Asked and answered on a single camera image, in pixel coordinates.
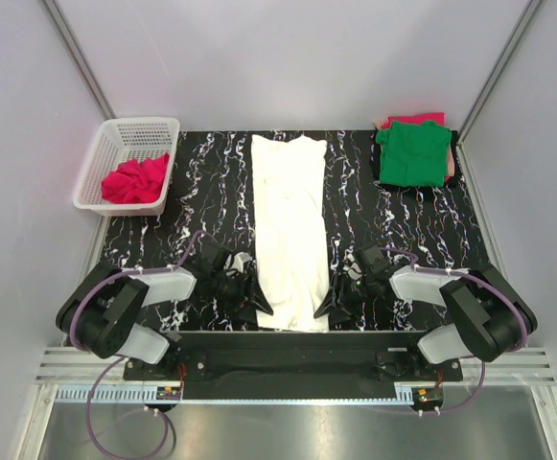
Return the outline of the white printed t-shirt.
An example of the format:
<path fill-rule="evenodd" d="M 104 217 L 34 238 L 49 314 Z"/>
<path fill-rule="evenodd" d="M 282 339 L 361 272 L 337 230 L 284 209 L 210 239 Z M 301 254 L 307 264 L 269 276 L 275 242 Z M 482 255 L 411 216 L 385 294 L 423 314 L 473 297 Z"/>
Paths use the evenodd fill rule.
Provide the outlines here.
<path fill-rule="evenodd" d="M 257 313 L 261 328 L 329 330 L 326 317 L 313 317 L 329 291 L 326 151 L 326 141 L 307 136 L 288 142 L 251 138 L 257 277 L 273 309 Z"/>

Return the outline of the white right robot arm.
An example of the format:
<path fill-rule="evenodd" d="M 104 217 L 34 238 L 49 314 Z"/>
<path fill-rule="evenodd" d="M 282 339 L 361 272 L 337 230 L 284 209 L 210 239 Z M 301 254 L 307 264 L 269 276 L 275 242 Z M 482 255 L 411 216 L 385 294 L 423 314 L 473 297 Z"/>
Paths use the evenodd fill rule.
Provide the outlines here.
<path fill-rule="evenodd" d="M 523 348 L 538 328 L 535 313 L 493 264 L 478 269 L 425 267 L 411 252 L 377 244 L 354 252 L 346 272 L 332 278 L 313 317 L 347 322 L 357 306 L 372 299 L 447 309 L 453 322 L 425 333 L 416 344 L 430 364 L 463 357 L 492 362 Z"/>

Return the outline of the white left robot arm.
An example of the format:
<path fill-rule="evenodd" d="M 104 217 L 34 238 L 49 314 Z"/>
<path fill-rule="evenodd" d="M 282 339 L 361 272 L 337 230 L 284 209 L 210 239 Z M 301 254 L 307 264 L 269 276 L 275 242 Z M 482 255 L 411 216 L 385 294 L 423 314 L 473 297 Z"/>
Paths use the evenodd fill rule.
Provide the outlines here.
<path fill-rule="evenodd" d="M 159 268 L 96 264 L 58 311 L 57 328 L 75 348 L 96 357 L 156 365 L 175 341 L 137 323 L 144 307 L 196 297 L 224 302 L 227 313 L 244 322 L 255 323 L 259 312 L 273 315 L 249 254 L 215 241 L 192 250 L 188 245 L 180 261 Z"/>

